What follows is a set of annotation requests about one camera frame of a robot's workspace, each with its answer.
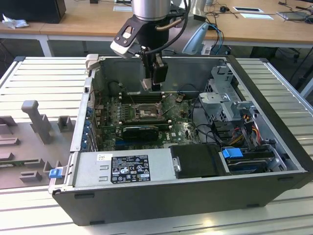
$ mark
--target silver cylinder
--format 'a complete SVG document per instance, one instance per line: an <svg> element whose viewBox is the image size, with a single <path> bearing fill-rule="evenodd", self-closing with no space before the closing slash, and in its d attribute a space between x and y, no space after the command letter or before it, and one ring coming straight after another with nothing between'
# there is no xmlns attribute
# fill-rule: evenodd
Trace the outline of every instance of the silver cylinder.
<svg viewBox="0 0 313 235"><path fill-rule="evenodd" d="M133 13L143 21L159 21L171 10L171 0L132 0Z"/></svg>

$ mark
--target white paper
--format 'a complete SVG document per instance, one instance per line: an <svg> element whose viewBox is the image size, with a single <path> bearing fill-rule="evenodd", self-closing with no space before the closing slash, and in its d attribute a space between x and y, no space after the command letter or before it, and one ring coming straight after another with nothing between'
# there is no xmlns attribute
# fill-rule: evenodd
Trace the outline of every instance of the white paper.
<svg viewBox="0 0 313 235"><path fill-rule="evenodd" d="M14 20L14 19L10 19L8 17L6 17L4 14L2 15L3 16L3 20L2 20L2 23L8 27L8 28L12 28L12 29L15 29L15 28L21 28L21 27L27 27L29 26L26 22L26 20Z"/></svg>
<svg viewBox="0 0 313 235"><path fill-rule="evenodd" d="M113 157L113 154L111 153L98 154L97 161L108 161L108 160L111 160L112 157Z"/></svg>
<svg viewBox="0 0 313 235"><path fill-rule="evenodd" d="M240 13L244 18L249 19L263 19L263 20L273 20L273 18L269 15L261 15L261 14L248 14L248 13Z"/></svg>
<svg viewBox="0 0 313 235"><path fill-rule="evenodd" d="M114 6L113 11L133 11L131 6Z"/></svg>

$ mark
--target paper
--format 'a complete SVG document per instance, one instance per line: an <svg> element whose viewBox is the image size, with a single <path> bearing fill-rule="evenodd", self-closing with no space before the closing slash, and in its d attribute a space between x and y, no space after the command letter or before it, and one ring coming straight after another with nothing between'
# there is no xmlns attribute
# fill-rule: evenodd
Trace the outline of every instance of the paper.
<svg viewBox="0 0 313 235"><path fill-rule="evenodd" d="M261 15L261 14L248 14L248 13L240 13L244 18L249 19L264 19L264 20L273 20L273 18L269 15Z"/></svg>
<svg viewBox="0 0 313 235"><path fill-rule="evenodd" d="M114 6L113 11L133 11L131 6Z"/></svg>
<svg viewBox="0 0 313 235"><path fill-rule="evenodd" d="M14 19L10 19L10 18L7 18L4 14L3 14L2 16L3 16L2 23L3 23L6 27L8 27L8 28L15 29L15 28L21 28L21 27L27 27L27 26L29 26L25 20L14 20Z"/></svg>

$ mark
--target floor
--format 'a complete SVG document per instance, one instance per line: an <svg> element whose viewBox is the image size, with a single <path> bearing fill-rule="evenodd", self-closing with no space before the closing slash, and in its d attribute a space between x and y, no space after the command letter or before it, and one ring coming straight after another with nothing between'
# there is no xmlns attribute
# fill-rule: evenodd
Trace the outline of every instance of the floor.
<svg viewBox="0 0 313 235"><path fill-rule="evenodd" d="M36 40L2 39L1 42L14 57L43 56L40 44ZM87 46L89 49L88 53L115 55L110 49L110 42L87 42ZM55 56L86 56L82 42L80 41L52 41L52 49ZM233 46L231 49L231 54L238 58L248 58L252 51L252 47ZM8 68L13 61L13 57L8 51L0 46L0 77L5 73L6 68ZM294 52L288 48L280 48L270 62L286 79L289 79L308 52L309 49L300 49L299 59L297 63L294 63ZM313 52L294 76L292 81L293 85L296 84L297 79L306 72L312 63ZM313 103L313 94L308 97L308 101Z"/></svg>

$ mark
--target computer case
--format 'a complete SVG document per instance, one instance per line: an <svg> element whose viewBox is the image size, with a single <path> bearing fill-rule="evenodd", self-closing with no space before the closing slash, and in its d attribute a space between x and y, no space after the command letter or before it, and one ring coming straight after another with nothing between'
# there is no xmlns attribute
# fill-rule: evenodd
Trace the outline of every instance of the computer case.
<svg viewBox="0 0 313 235"><path fill-rule="evenodd" d="M0 9L6 17L15 20L58 24L66 6L64 0L1 0Z"/></svg>

